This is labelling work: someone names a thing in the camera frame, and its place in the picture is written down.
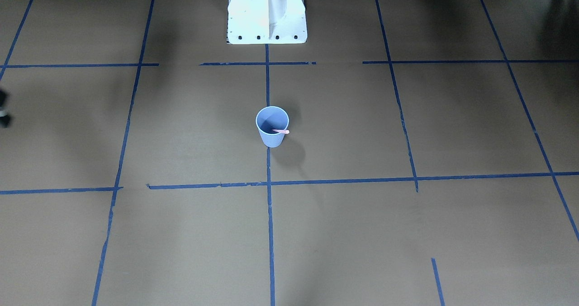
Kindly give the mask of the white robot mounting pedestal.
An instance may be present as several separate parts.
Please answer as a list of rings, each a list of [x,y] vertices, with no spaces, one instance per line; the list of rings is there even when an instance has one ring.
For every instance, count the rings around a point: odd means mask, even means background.
[[[226,41],[233,45],[302,44],[305,0],[228,0]]]

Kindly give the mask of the pink chopstick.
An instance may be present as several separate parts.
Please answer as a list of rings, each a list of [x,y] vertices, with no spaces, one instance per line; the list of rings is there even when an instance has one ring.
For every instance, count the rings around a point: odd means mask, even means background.
[[[287,135],[290,133],[290,131],[287,129],[272,129],[272,131],[275,133],[284,134],[284,135]]]

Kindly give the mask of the blue paper cup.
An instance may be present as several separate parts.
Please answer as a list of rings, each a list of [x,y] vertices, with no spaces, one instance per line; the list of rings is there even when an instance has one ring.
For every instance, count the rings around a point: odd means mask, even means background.
[[[259,110],[255,117],[255,125],[259,131],[262,142],[269,148],[276,148],[281,145],[285,137],[284,134],[275,133],[272,129],[287,129],[290,119],[283,108],[268,106]]]

